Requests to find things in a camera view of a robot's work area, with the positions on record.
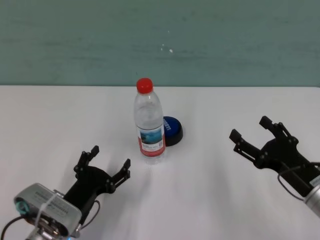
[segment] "red bottle cap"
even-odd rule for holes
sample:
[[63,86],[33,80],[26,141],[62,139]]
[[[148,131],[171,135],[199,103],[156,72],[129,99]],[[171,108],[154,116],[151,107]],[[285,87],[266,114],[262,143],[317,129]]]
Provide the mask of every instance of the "red bottle cap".
[[136,89],[140,94],[148,94],[152,92],[152,90],[154,89],[154,85],[150,78],[144,77],[140,78],[136,82]]

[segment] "wall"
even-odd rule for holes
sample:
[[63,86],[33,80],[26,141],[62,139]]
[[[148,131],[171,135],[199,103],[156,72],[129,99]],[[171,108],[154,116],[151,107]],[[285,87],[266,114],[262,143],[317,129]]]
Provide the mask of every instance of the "wall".
[[319,9],[319,0],[2,0],[0,84],[320,86]]

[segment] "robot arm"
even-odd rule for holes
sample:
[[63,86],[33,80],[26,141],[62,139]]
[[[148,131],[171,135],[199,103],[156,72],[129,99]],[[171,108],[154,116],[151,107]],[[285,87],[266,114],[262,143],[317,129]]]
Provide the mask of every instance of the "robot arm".
[[78,164],[73,169],[77,181],[65,195],[35,183],[14,198],[22,218],[34,225],[34,230],[26,240],[78,238],[91,208],[97,202],[97,196],[114,193],[117,187],[130,178],[130,159],[125,161],[121,170],[114,176],[97,167],[89,166],[89,162],[98,153],[98,146],[91,152],[82,152]]
[[320,170],[316,168],[318,163],[309,162],[298,152],[298,139],[292,136],[281,122],[272,123],[268,117],[263,116],[259,124],[275,138],[260,150],[246,142],[241,134],[233,129],[229,137],[235,143],[233,150],[250,160],[258,169],[276,171],[278,179],[283,177],[304,198],[289,193],[304,201],[320,217]]

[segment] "cable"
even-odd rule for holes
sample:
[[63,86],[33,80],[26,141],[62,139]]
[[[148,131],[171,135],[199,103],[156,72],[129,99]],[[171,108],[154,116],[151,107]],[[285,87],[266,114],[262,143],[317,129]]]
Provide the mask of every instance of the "cable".
[[282,175],[284,175],[284,174],[287,174],[287,173],[296,171],[296,170],[298,170],[298,169],[307,168],[307,167],[313,167],[313,166],[320,166],[320,162],[309,162],[309,163],[307,163],[307,164],[302,164],[302,165],[299,165],[299,166],[295,166],[295,167],[289,168],[289,169],[287,169],[287,170],[284,170],[284,171],[280,172],[280,173],[278,174],[278,176],[277,176],[277,179],[278,179],[279,183],[281,184],[281,186],[282,186],[292,197],[294,197],[295,199],[298,199],[298,200],[300,200],[300,201],[303,201],[303,200],[304,200],[303,198],[294,195],[294,194],[283,184],[283,182],[281,181],[280,177],[282,177]]
[[91,218],[91,220],[90,220],[87,224],[83,225],[83,226],[81,227],[81,229],[86,228],[90,223],[92,223],[92,221],[96,218],[96,216],[98,215],[98,213],[99,213],[99,211],[100,211],[100,207],[101,207],[100,202],[99,202],[98,200],[95,200],[93,203],[97,203],[97,204],[98,204],[98,210],[97,210],[96,213],[93,215],[93,217]]
[[18,217],[16,217],[16,218],[12,219],[10,222],[8,222],[8,223],[4,226],[4,228],[3,228],[3,230],[2,230],[1,240],[4,240],[4,239],[5,239],[5,233],[6,233],[7,229],[10,227],[11,224],[15,223],[16,221],[19,221],[20,219],[24,219],[24,218],[25,218],[25,216],[18,216]]
[[280,177],[282,177],[283,174],[287,174],[289,172],[292,172],[292,171],[295,171],[295,170],[298,170],[300,169],[301,166],[296,166],[296,167],[293,167],[293,168],[289,168],[288,170],[285,170],[285,171],[282,171],[278,174],[277,178],[278,178],[278,181],[279,183],[281,184],[281,186],[294,198],[300,200],[300,201],[303,201],[304,199],[301,198],[301,197],[298,197],[296,195],[294,195],[292,192],[290,192],[290,190],[283,184],[283,182],[280,180]]

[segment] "metal cylinder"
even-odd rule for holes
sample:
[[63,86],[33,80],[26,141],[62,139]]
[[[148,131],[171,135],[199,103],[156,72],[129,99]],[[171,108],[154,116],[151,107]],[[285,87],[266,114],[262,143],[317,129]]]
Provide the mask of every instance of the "metal cylinder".
[[320,218],[320,185],[312,189],[303,201]]

